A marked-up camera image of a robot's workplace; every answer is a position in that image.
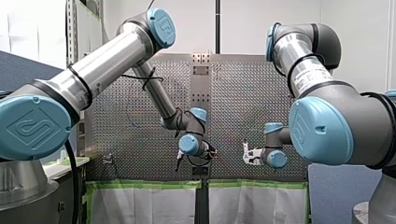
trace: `metal bracket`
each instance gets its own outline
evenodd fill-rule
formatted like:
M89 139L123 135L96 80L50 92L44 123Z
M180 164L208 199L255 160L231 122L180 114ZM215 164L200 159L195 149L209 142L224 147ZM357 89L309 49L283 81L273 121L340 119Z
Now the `metal bracket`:
M192 175L209 175L209 168L204 167L192 167Z
M194 66L192 68L193 75L201 75L208 76L209 75L209 66Z

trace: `perforated metal panel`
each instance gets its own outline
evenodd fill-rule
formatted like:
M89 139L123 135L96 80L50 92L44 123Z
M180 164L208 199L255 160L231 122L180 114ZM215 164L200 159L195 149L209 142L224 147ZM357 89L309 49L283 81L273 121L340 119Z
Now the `perforated metal panel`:
M263 56L212 56L212 145L219 149L212 178L250 178L302 181L306 163L292 147L285 147L289 164L281 170L244 164L243 141L264 146L264 124L287 125L291 99L287 81Z
M285 148L290 163L280 171L246 165L242 160L244 138L251 147L262 147L264 124L288 120L286 79L264 57L210 55L210 74L202 80L192 73L189 54L160 54L152 62L156 76L164 77L164 87L181 109L198 105L197 93L205 93L205 104L210 107L208 138L219 151L210 178L304 180L306 164L291 147ZM211 86L197 89L210 84L208 77ZM92 156L88 179L191 179L187 161L178 173L174 171L178 139L175 132L160 126L160 115L141 87L139 81L121 77L87 112L86 153ZM114 164L104 164L103 157L110 153Z
M158 56L152 60L155 76L163 77L163 85L175 106L190 108L190 57ZM132 70L127 72L134 76ZM94 100L88 112L88 154L93 160L88 168L89 179L186 179L191 168L183 162L178 173L175 132L160 125L160 114L142 84L121 77ZM103 164L102 158L113 155L114 165Z

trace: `blue cap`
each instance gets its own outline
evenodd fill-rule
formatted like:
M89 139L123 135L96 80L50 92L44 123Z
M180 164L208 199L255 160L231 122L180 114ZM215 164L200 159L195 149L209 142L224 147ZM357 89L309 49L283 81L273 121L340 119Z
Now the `blue cap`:
M178 148L186 155L195 156L199 149L199 143L192 134L186 134L178 141Z
M202 121L206 122L206 110L193 107L190 109L190 112L198 119L201 119Z
M58 150L67 140L71 119L58 102L37 95L0 101L0 158L36 160Z
M283 124L281 122L269 122L265 124L264 133L273 133L283 129Z
M273 61L274 37L275 37L276 29L277 29L278 26L279 26L279 24L272 25L270 27L270 29L268 30L268 33L267 33L267 53L265 55L265 58L266 58L267 62L272 62Z
M281 150L274 150L267 156L267 164L275 169L281 169L288 163L288 157Z
M389 98L396 98L396 91L387 91L385 93Z
M353 137L344 116L318 97L297 100L289 114L290 137L297 152L309 161L341 165L353 152Z
M162 48L167 49L175 43L175 25L162 8L155 7L148 10L148 27Z

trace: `robotic arm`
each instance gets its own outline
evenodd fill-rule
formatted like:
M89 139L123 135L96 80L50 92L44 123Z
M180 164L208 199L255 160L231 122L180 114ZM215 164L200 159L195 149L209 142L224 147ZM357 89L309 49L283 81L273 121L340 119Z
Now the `robotic arm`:
M394 105L381 94L359 94L334 80L341 59L336 33L323 24L274 25L267 60L288 79L296 97L289 116L290 138L312 162L383 168L394 159Z
M282 123L265 124L264 148L248 148L248 141L244 140L244 162L249 165L264 165L274 169L281 169L288 163L288 157L281 151L283 145L290 145L290 130Z
M180 150L205 157L209 146L203 142L206 112L192 108L176 110L162 83L153 79L149 62L161 49L172 46L175 26L161 8L152 8L125 21L118 35L81 61L68 66L51 80L35 80L0 101L0 158L31 161L58 150L79 121L79 113L92 100L133 68L162 116L163 127L186 131Z

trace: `cable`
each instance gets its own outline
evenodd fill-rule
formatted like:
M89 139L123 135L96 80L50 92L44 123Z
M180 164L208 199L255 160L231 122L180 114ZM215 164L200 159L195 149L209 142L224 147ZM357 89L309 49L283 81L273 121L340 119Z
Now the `cable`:
M151 9L152 4L154 3L155 0L152 0L151 3L148 5L148 10Z
M302 61L304 61L304 60L306 60L306 59L309 59L310 57L317 57L318 60L319 60L322 64L324 64L324 58L323 58L323 56L321 56L320 54L317 54L317 53L309 53L309 54L305 55L304 57L301 57L301 58L297 59L297 60L291 65L291 67L290 67L290 69L289 69L289 72L288 72L288 88L289 88L289 92L290 92L292 98L295 98L294 92L293 92L293 90L292 90L292 88L291 88L291 75L292 75L292 73L293 73L293 70L294 70L295 67L297 67L297 65L298 65L299 63L301 63Z
M203 133L203 135L204 135L205 132L206 132L206 129L205 129L205 125L201 122L201 120L198 119L194 114L192 114L192 112L191 112L190 110L184 111L184 114L190 114L190 115L192 115L192 116L201 124L202 129L204 129L204 133Z
M273 30L272 30L272 36L273 36L273 38L272 38L272 43L271 43L271 48L272 48L272 50L275 50L275 30L276 30L276 27L277 27L277 26L280 26L280 25L282 25L280 22L276 22L276 23L274 23L274 25L273 25ZM275 70L276 70L282 77L285 77L286 75L285 75L282 71L280 71L279 68L276 66L275 59L274 59L274 53L271 54L271 61L272 61L273 64L274 64Z
M0 91L0 100L6 98L12 93L12 91Z
M191 163L191 165L194 165L194 166L197 166L197 167L206 166L206 165L208 165L208 164L210 163L210 161L207 161L207 162L205 162L205 163L203 163L203 164L196 164L196 163L194 163L194 162L191 161L189 155L187 155L187 160L189 160L189 163Z
M70 72L72 72L73 75L75 75L78 80L81 82L81 84L84 86L84 88L87 90L88 93L88 102L87 105L84 106L84 108L82 108L81 110L86 110L88 109L88 107L90 107L92 105L93 102L93 94L92 91L90 89L90 86L87 84L87 82L84 80L84 78L82 78L78 72L76 72L76 70L74 70L74 68L72 67L73 64L69 64L67 65L67 68L70 70Z
M73 216L72 216L72 224L78 223L78 210L79 210L79 185L78 185L78 168L76 163L76 158L74 156L73 148L70 145L69 140L66 140L64 143L66 147L67 154L70 160L70 166L72 169L72 178L73 178Z
M128 76L128 75L122 75L122 77L130 77L138 80L146 80L145 83L143 83L142 90L146 91L146 86L149 83L150 80L153 79L159 79L161 82L163 82L163 77L153 77L155 73L155 67L152 68L151 72L149 73L148 77L134 77L134 76Z
M176 133L175 133L175 138L177 138L178 135L180 134L181 125L183 124L183 111L179 107L177 107L176 108L176 113L177 112L179 112L179 114L177 115L177 118L176 118L176 127L177 127L177 129L176 129Z
M389 151L388 151L386 157L379 164L367 166L371 169L379 170L379 169L382 169L385 166L387 166L396 154L396 118L395 118L396 106L388 98L388 96L386 96L384 94L379 94L379 93L375 93L375 92L364 92L364 93L361 93L361 96L373 97L373 98L377 99L379 102L381 102L382 105L384 105L385 109L387 110L387 112L389 114L390 121L391 121L393 134L392 134L392 141L390 143Z

